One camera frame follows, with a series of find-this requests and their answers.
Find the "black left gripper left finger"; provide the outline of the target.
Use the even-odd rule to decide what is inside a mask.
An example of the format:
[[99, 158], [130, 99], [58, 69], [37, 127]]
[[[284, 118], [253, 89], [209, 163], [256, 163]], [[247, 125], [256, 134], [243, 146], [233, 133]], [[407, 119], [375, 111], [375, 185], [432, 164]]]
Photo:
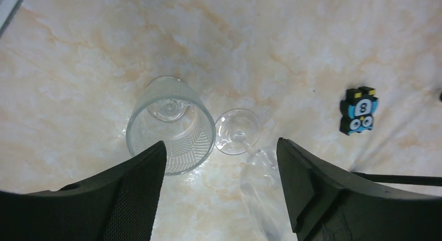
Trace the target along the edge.
[[159, 141], [57, 191], [3, 191], [1, 240], [150, 240], [165, 168]]

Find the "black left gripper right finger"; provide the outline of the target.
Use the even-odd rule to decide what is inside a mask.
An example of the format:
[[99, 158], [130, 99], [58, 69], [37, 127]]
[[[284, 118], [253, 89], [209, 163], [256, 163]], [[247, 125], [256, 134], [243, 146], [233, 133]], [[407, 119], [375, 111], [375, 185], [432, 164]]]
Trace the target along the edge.
[[373, 182], [280, 138], [277, 162], [298, 240], [441, 240], [441, 197]]

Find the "clear wine glass back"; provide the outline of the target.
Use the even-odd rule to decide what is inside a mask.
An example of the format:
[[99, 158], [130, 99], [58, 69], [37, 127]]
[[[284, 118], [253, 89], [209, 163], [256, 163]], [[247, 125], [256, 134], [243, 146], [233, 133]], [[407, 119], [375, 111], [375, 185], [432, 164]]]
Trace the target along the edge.
[[286, 240], [290, 221], [276, 149], [255, 148], [260, 123], [246, 109], [232, 109], [216, 121], [215, 145], [227, 155], [247, 154], [239, 175], [240, 193], [249, 215], [267, 240]]

